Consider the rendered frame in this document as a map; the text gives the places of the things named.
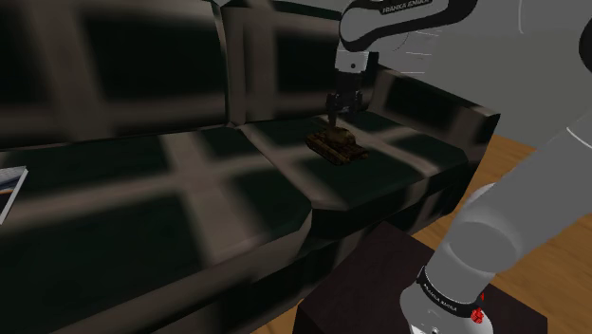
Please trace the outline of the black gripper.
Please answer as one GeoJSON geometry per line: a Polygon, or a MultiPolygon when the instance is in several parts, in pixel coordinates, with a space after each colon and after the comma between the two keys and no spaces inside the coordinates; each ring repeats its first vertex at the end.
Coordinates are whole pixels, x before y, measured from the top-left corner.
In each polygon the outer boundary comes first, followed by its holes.
{"type": "Polygon", "coordinates": [[[340,97],[350,98],[348,102],[348,112],[357,113],[361,110],[363,104],[363,94],[361,82],[363,73],[337,72],[336,93],[329,93],[326,96],[325,108],[328,119],[328,127],[336,126],[337,113],[340,110],[340,97]]]}

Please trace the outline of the dark robot stand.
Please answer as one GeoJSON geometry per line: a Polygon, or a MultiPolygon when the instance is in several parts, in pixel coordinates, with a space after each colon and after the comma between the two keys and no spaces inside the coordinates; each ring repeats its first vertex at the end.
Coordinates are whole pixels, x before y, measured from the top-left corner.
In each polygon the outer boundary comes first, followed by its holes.
{"type": "Polygon", "coordinates": [[[411,334],[399,296],[433,250],[380,223],[298,305],[293,334],[411,334]]]}

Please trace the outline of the brown toy tank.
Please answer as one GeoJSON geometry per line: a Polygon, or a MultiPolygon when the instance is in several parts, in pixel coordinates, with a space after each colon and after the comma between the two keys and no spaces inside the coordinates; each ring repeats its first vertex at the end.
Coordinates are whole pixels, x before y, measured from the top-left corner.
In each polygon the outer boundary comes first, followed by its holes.
{"type": "Polygon", "coordinates": [[[342,127],[327,127],[305,138],[309,149],[334,165],[344,165],[368,158],[368,151],[359,146],[355,136],[342,127]]]}

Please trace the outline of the grey white book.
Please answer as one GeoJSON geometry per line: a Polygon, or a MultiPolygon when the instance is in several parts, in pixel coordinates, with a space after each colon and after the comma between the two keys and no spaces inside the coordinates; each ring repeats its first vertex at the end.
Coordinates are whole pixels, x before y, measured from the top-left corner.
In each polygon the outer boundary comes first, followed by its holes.
{"type": "Polygon", "coordinates": [[[26,166],[0,169],[0,225],[8,216],[27,175],[28,169],[26,166]]]}

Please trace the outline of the dark checked sofa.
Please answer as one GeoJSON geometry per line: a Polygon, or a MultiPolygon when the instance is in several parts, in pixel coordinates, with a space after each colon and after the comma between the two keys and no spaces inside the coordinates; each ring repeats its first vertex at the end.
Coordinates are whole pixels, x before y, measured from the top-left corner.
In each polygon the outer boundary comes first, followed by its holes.
{"type": "Polygon", "coordinates": [[[366,159],[327,124],[340,13],[319,0],[0,0],[0,334],[249,334],[376,225],[460,201],[497,113],[372,54],[366,159]]]}

